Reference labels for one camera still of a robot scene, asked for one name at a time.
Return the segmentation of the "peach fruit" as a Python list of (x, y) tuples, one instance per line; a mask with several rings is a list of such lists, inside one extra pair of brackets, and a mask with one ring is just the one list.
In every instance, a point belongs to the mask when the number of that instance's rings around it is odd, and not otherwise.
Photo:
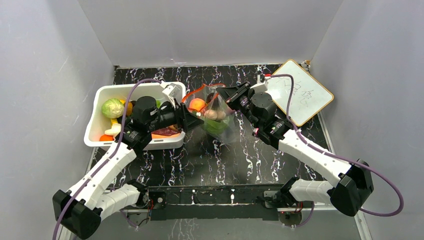
[(189, 109), (196, 112), (201, 112), (204, 107), (206, 107), (207, 103), (205, 100), (201, 98), (194, 98), (189, 103)]

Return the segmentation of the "garlic bulb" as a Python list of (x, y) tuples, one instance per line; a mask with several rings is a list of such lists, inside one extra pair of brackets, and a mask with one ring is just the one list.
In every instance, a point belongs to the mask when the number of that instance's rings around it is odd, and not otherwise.
[(213, 109), (208, 109), (204, 113), (204, 117), (213, 121), (217, 120), (217, 111)]

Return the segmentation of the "clear zip top bag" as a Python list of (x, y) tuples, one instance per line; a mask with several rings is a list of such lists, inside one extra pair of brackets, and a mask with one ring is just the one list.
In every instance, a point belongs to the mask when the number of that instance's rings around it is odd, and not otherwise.
[(203, 84), (200, 88), (187, 93), (182, 102), (188, 110), (203, 120), (201, 128), (211, 137), (224, 144), (236, 140), (235, 111), (232, 110), (219, 93), (224, 83)]

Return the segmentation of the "green cabbage head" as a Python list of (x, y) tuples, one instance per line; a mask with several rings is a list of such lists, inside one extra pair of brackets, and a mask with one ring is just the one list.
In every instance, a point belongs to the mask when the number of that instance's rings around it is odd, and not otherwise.
[(211, 135), (220, 135), (229, 127), (229, 124), (229, 119), (216, 121), (206, 118), (204, 120), (203, 129)]

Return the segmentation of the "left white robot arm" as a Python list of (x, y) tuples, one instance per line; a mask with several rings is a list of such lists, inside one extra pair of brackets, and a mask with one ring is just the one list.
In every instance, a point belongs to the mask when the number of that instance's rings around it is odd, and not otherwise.
[(56, 225), (52, 238), (57, 238), (63, 226), (86, 240), (113, 213), (127, 206), (146, 207), (150, 200), (147, 187), (136, 180), (108, 194), (104, 192), (117, 174), (137, 157), (136, 153), (152, 141), (152, 132), (175, 125), (187, 133), (203, 123), (184, 103), (174, 100), (157, 106), (153, 97), (140, 97), (130, 119), (122, 120), (118, 140), (95, 167), (69, 190), (58, 190), (53, 195)]

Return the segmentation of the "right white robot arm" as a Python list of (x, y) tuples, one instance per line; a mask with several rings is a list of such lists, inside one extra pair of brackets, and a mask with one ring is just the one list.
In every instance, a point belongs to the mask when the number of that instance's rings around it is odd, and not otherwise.
[(353, 217), (374, 190), (368, 164), (348, 163), (330, 156), (330, 152), (309, 140), (301, 140), (266, 92), (255, 92), (249, 83), (219, 87), (217, 93), (235, 111), (241, 112), (254, 127), (253, 136), (284, 154), (291, 155), (318, 172), (323, 181), (292, 177), (274, 194), (263, 193), (267, 208), (295, 207), (298, 203), (319, 202), (333, 205)]

